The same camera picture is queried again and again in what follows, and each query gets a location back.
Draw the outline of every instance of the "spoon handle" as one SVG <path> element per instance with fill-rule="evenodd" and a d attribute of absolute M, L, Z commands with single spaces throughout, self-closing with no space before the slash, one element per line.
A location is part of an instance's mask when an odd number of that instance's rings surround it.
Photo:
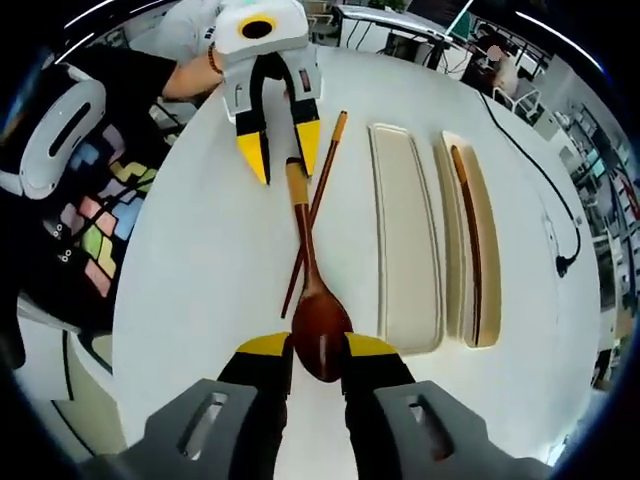
<path fill-rule="evenodd" d="M 307 194 L 307 179 L 302 170 L 302 161 L 298 158 L 287 160 L 287 183 L 289 195 L 296 216 L 298 234 L 300 235 L 300 247 L 304 262 L 304 285 L 319 278 L 318 265 L 313 250 L 313 238 L 311 237 L 311 216 L 309 214 L 309 196 Z"/>

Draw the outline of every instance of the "wooden spoon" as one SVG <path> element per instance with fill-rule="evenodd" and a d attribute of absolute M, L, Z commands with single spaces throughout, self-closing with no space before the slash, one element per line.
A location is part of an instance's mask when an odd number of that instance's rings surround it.
<path fill-rule="evenodd" d="M 304 263 L 304 286 L 291 325 L 293 347 L 311 375 L 323 382 L 334 382 L 342 375 L 340 356 L 344 332 L 352 332 L 353 327 L 349 315 L 318 271 L 311 237 L 307 183 L 300 159 L 287 160 L 287 180 Z"/>

